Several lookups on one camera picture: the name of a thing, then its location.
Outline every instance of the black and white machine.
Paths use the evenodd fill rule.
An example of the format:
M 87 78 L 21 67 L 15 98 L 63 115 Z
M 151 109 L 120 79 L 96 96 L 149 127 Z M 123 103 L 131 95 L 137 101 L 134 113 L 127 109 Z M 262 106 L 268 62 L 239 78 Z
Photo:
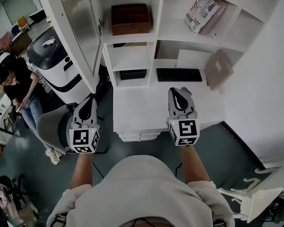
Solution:
M 90 94 L 53 27 L 31 43 L 27 55 L 64 103 L 79 104 Z
M 74 111 L 70 129 L 71 149 L 76 153 L 94 153 L 98 145 L 100 126 L 97 124 L 97 103 L 86 98 Z
M 200 137 L 200 125 L 191 92 L 183 87 L 169 89 L 168 130 L 176 146 L 194 145 Z

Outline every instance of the keyboard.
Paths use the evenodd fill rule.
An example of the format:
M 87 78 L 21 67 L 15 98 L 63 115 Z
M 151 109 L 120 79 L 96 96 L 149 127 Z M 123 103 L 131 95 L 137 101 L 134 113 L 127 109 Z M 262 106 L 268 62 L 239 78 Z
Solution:
M 199 69 L 157 68 L 158 81 L 202 81 Z

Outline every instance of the white t-shirt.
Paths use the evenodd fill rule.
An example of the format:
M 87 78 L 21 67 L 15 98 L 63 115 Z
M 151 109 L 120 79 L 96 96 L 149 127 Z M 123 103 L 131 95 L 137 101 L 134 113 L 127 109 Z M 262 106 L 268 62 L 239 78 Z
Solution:
M 67 227 L 120 227 L 147 217 L 175 227 L 211 227 L 218 219 L 235 226 L 233 213 L 213 182 L 186 185 L 151 156 L 125 158 L 98 185 L 66 190 L 47 226 L 63 226 L 66 221 Z

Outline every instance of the person in black shirt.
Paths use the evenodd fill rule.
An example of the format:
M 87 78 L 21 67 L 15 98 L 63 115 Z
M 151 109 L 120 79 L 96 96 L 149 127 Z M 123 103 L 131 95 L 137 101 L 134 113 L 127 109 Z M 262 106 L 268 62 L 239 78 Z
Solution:
M 37 74 L 27 68 L 23 58 L 17 58 L 9 53 L 0 56 L 0 84 L 4 86 L 4 92 L 20 112 L 28 124 L 30 130 L 37 135 L 36 124 L 42 115 L 39 94 L 42 85 Z M 45 154 L 51 158 L 53 164 L 60 162 L 62 153 L 46 145 Z

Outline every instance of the black shirt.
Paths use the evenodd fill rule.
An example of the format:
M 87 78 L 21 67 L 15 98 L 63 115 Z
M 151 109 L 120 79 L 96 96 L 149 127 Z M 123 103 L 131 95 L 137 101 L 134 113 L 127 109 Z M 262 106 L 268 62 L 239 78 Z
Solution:
M 27 95 L 30 85 L 32 84 L 32 79 L 30 75 L 32 71 L 27 68 L 27 64 L 23 58 L 16 59 L 15 65 L 13 65 L 12 70 L 15 73 L 16 85 L 14 86 L 4 86 L 4 92 L 9 97 L 10 100 L 15 98 L 22 102 L 23 98 Z M 42 85 L 38 83 L 32 93 L 32 95 L 38 96 L 40 93 Z

